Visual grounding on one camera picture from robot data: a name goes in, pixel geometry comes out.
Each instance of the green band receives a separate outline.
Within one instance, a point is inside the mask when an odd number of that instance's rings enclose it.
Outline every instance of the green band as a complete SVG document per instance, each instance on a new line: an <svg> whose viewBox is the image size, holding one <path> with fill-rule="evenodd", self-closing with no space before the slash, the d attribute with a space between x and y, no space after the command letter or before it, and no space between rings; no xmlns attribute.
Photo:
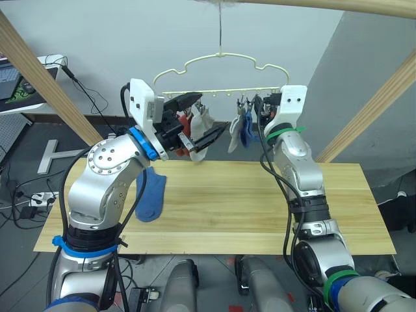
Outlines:
<svg viewBox="0 0 416 312"><path fill-rule="evenodd" d="M332 283L340 278L345 278L347 276L358 276L359 274L354 270L343 270L337 273L332 274L324 285L324 301L325 304L330 308L330 290Z"/></svg>
<svg viewBox="0 0 416 312"><path fill-rule="evenodd" d="M305 130L306 129L306 127L297 127L297 128L295 128L295 129L293 129L293 128L285 128L285 129L281 129L281 130L279 130L279 131L276 131L276 132L273 132L273 133L271 133L271 134L269 134L267 137L266 137L266 141L269 141L271 138L274 138L274 137L276 137L276 136L278 136L278 135L281 135L282 133L285 133L285 132L287 132L287 131L298 131L299 133L301 133L303 130Z"/></svg>

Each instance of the laptop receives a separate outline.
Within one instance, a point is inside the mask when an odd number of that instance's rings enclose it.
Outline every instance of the laptop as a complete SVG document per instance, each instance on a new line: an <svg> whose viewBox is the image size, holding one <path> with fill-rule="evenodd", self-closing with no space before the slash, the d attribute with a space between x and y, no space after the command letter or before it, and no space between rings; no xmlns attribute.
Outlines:
<svg viewBox="0 0 416 312"><path fill-rule="evenodd" d="M19 71L0 52L0 99L11 98L19 81Z"/></svg>

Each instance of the white plastic hanger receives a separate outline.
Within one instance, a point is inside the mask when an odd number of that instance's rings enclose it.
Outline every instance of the white plastic hanger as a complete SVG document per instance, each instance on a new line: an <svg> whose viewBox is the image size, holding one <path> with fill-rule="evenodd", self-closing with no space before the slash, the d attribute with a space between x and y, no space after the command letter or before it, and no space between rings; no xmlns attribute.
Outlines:
<svg viewBox="0 0 416 312"><path fill-rule="evenodd" d="M188 62L186 62L184 64L184 70L179 71L175 68L171 68L169 70L165 70L162 71L161 73L158 73L155 78L153 78L153 84L156 85L156 81L162 77L163 75L166 75L167 73L170 72L174 72L178 75L183 75L184 73L186 73L188 71L188 65L192 64L194 62L198 62L200 60L206 60L206 59L211 59L213 57L240 57L243 59L248 59L251 60L253 62L254 68L257 70L264 70L265 68L274 68L276 70L282 71L285 75L286 75L286 85L289 84L289 72L285 69L282 68L281 66L275 65L275 64L265 64L264 66L258 66L257 65L257 60L251 56L248 55L244 55L244 54L237 54L237 53L225 53L222 52L221 49L221 41L222 41L222 26L221 26L221 2L218 3L219 6L219 17L220 17L220 51L218 53L215 54L211 54L211 55L204 55L202 57L197 57L197 58L193 58L192 60L189 60ZM192 90L193 92L201 92L201 93L211 93L213 96L216 96L217 93L221 93L221 92L225 92L228 96L231 95L232 92L241 92L242 95L245 95L245 93L247 91L256 91L257 93L260 93L260 91L262 90L269 90L271 93L276 93L278 90L280 89L280 86L262 86L262 87L257 87L257 88L240 88L240 89L218 89L218 90ZM178 94L184 94L187 92L191 92L191 91L167 91L167 92L162 92L164 95L168 96L169 98L171 98L173 95L178 95Z"/></svg>

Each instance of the gray floor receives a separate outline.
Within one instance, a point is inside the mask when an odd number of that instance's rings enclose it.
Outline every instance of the gray floor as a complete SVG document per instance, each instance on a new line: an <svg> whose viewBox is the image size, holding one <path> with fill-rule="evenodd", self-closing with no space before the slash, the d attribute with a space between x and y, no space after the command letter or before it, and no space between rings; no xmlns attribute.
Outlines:
<svg viewBox="0 0 416 312"><path fill-rule="evenodd" d="M106 135L105 126L98 127ZM36 177L36 171L42 158L47 140L58 139L58 151L76 150L85 147L79 138L66 125L34 124L30 127L14 148L9 159L10 178L19 183ZM253 143L250 149L238 147L232 153L227 153L229 137L224 135L219 142L210 147L208 160L238 160L257 161L260 154L260 145ZM58 172L68 165L69 159L53 161L50 173ZM52 177L51 184L54 190L58 189L60 176ZM397 190L405 190L408 194L415 192L414 173L403 179L392 182L383 189L372 189L377 202L382 202L396 195ZM30 195L33 192L47 191L44 180L25 185L22 190ZM22 226L36 226L34 222L21 222ZM12 222L7 222L0 229L0 246L3 247L0 257L0 291L14 281L31 262L35 253L32 252L40 229L22 230L16 228ZM396 256L400 269L405 274L416 274L416 234L409 234L405 230L391 233L398 255ZM0 311L41 311L45 307L45 289L47 271L52 255L41 253L32 268L8 292L0 297ZM167 277L174 265L181 259L193 259L200 272L200 288L198 290L198 307L204 311L229 311L230 306L240 306L244 312L250 310L250 297L240 297L236 290L233 275L232 255L149 255L143 265L134 265L134 279L139 286L153 285L162 293ZM295 311L306 311L306 298L304 290L296 280L293 273L285 266L280 256L261 257L276 273L285 285L288 293L294 297ZM355 257L357 270L362 274L373 274L377 270L391 270L390 257L359 256ZM157 311L160 300L153 302L147 311ZM113 306L111 311L119 311Z"/></svg>

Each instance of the wooden table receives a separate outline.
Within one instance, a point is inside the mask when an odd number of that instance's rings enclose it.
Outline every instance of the wooden table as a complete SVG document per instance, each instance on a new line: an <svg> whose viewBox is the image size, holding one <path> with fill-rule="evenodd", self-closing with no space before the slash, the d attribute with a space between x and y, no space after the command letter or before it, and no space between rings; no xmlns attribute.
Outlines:
<svg viewBox="0 0 416 312"><path fill-rule="evenodd" d="M287 206L274 178L258 162L157 161L166 175L162 215L143 223L132 216L122 254L282 254ZM395 248L358 164L320 164L331 215L338 221L353 255L395 254ZM66 181L85 168L81 159ZM132 206L136 183L125 201ZM51 240L62 233L56 202L34 247L54 252Z"/></svg>

